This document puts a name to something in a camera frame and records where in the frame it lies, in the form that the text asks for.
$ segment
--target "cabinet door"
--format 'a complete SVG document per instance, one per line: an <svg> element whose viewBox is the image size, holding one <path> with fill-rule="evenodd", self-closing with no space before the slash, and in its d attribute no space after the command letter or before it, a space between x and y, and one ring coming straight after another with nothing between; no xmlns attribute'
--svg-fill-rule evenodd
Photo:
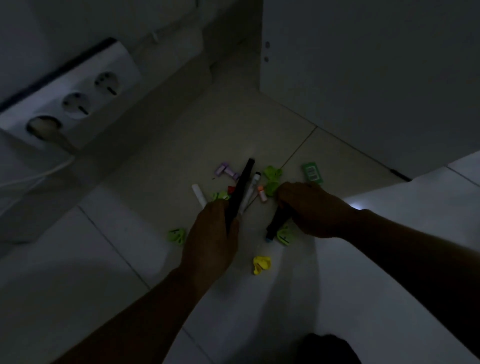
<svg viewBox="0 0 480 364"><path fill-rule="evenodd" d="M260 90L414 178L480 149L480 1L264 0Z"/></svg>

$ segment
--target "yellow crumpled paper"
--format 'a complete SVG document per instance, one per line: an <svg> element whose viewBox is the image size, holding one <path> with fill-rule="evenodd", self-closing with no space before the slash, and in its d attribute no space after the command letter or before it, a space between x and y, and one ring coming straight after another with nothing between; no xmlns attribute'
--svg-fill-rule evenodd
<svg viewBox="0 0 480 364"><path fill-rule="evenodd" d="M253 266L255 267L253 274L258 276L262 270L270 269L272 266L272 261L270 260L269 256L256 256L253 258Z"/></svg>

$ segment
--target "barcode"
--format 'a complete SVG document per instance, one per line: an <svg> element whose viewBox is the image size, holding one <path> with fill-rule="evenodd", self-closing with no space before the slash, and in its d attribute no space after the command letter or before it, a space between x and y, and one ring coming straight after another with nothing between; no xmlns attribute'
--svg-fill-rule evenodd
<svg viewBox="0 0 480 364"><path fill-rule="evenodd" d="M307 172L307 176L308 176L309 180L315 181L315 180L320 178L320 177L318 177L316 168L313 167L313 166L312 167L307 167L305 169L305 171Z"/></svg>

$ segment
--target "power cord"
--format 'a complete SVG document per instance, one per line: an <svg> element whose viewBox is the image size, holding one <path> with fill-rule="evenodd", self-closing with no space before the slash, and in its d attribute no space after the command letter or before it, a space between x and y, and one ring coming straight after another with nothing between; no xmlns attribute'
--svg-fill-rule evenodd
<svg viewBox="0 0 480 364"><path fill-rule="evenodd" d="M55 166L54 168L47 170L43 173L36 174L34 176L20 178L18 180L9 181L5 183L0 183L0 189L8 186L13 186L19 183L25 183L33 180L38 180L40 178L47 177L53 173L62 170L69 165L71 165L75 161L75 155L78 152L78 149L73 146L68 139L63 136L62 133L59 131L60 124L57 120L53 118L47 117L39 117L32 119L27 126L27 130L36 136L37 138L44 140L46 142L55 144L65 150L67 153L71 155L65 162L60 163L59 165Z"/></svg>

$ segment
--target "white pen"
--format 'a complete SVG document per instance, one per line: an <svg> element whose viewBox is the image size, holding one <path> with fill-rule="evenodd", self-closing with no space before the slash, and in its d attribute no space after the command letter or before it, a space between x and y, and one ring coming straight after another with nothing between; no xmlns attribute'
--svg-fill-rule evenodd
<svg viewBox="0 0 480 364"><path fill-rule="evenodd" d="M252 182L250 183L250 187L247 190L247 193L243 200L241 201L240 208L239 208L239 214L242 215L245 209L247 208L248 201L250 200L250 197L253 194L253 191L255 190L255 186L257 182L260 180L261 174L260 172L255 172L252 178Z"/></svg>
<svg viewBox="0 0 480 364"><path fill-rule="evenodd" d="M200 189L200 186L197 185L197 184L193 184L192 185L192 190L195 193L195 196L197 196L198 202L200 202L200 204L202 205L202 208L204 208L205 205L207 204L207 200L205 200L205 196L202 193L202 190Z"/></svg>

